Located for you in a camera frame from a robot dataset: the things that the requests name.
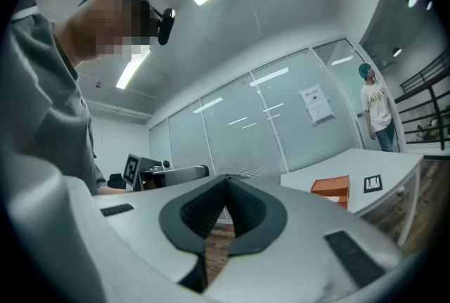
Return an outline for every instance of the floor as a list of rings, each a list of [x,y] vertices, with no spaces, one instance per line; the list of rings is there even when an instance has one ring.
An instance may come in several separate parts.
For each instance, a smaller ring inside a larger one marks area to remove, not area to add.
[[[411,254],[427,245],[449,192],[450,162],[424,160],[420,169],[419,199],[413,226],[401,249]],[[396,242],[406,214],[405,206],[412,185],[405,187],[405,192],[394,195],[372,212],[362,218],[376,226]],[[216,224],[206,240],[207,281],[211,283],[228,260],[228,251],[234,241],[232,225]]]

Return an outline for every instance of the table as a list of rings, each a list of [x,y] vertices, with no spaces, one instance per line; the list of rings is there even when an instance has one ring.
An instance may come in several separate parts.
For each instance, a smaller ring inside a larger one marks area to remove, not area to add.
[[[350,148],[315,165],[281,175],[281,185],[311,192],[316,179],[349,176],[351,213],[362,216],[386,201],[396,190],[413,178],[413,192],[408,201],[406,219],[397,244],[402,246],[413,223],[420,184],[423,155],[389,153]],[[364,193],[364,178],[381,175],[382,190]]]

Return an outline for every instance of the orange box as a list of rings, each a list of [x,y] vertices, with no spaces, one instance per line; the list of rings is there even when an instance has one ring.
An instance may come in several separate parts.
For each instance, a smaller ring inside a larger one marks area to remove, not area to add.
[[[339,197],[337,204],[347,209],[350,194],[349,182],[349,176],[317,179],[311,188],[311,193],[319,194],[323,197]]]

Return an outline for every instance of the railing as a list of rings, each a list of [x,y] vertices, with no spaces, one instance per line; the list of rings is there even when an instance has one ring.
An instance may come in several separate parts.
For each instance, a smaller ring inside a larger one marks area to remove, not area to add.
[[[445,96],[449,95],[450,94],[450,90],[444,92],[443,94],[440,94],[439,96],[436,96],[435,95],[435,91],[432,88],[433,85],[435,85],[436,83],[442,81],[445,77],[450,75],[450,64],[448,64],[448,62],[447,62],[447,63],[443,64],[443,66],[444,66],[444,69],[439,70],[438,74],[433,75],[427,81],[424,80],[423,83],[420,86],[417,86],[416,88],[412,89],[408,93],[406,93],[403,96],[400,96],[400,97],[398,97],[397,99],[394,100],[395,103],[400,103],[400,102],[403,102],[403,101],[405,101],[406,99],[408,99],[410,97],[415,96],[416,94],[419,94],[420,92],[422,92],[422,91],[424,91],[426,89],[430,92],[430,97],[431,97],[430,100],[428,100],[426,102],[423,102],[421,104],[415,105],[413,107],[410,107],[408,109],[401,110],[399,112],[399,114],[402,114],[402,113],[408,112],[410,110],[422,107],[423,105],[432,103],[433,104],[434,113],[432,113],[430,115],[424,115],[422,117],[417,117],[417,118],[414,118],[412,120],[406,120],[406,121],[401,122],[401,123],[402,124],[406,124],[406,123],[414,122],[416,120],[422,120],[424,118],[436,117],[437,118],[437,127],[416,129],[416,130],[413,130],[413,131],[405,131],[404,133],[405,134],[412,134],[412,133],[419,133],[419,132],[432,131],[434,129],[438,129],[439,130],[439,139],[429,139],[429,140],[423,140],[423,141],[407,141],[406,144],[437,143],[437,142],[440,142],[441,143],[441,150],[444,150],[445,142],[450,141],[450,138],[445,138],[445,135],[444,135],[444,128],[450,127],[450,124],[444,124],[444,120],[443,120],[444,114],[450,112],[450,108],[447,107],[444,110],[439,110],[439,106],[437,104],[437,100],[441,99],[442,97],[445,97]]]
[[[426,83],[427,80],[438,75],[447,67],[450,67],[450,46],[419,73],[400,84],[400,87],[404,93],[408,93],[408,91],[418,88],[421,84]]]

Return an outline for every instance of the man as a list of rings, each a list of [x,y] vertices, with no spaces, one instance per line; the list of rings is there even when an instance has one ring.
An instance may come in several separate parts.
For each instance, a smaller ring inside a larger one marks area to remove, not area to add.
[[[126,192],[107,187],[94,162],[91,116],[75,68],[119,53],[123,45],[149,45],[150,38],[158,36],[159,18],[148,0],[83,0],[71,17],[56,23],[37,10],[26,12],[30,8],[12,17],[5,40],[17,55],[2,63],[26,67],[49,109],[21,153],[45,159],[64,175],[83,180],[92,195]]]
[[[361,100],[366,113],[368,133],[380,142],[384,152],[392,152],[394,121],[392,119],[386,90],[375,81],[375,73],[368,63],[359,66],[359,74],[366,80],[361,90]]]

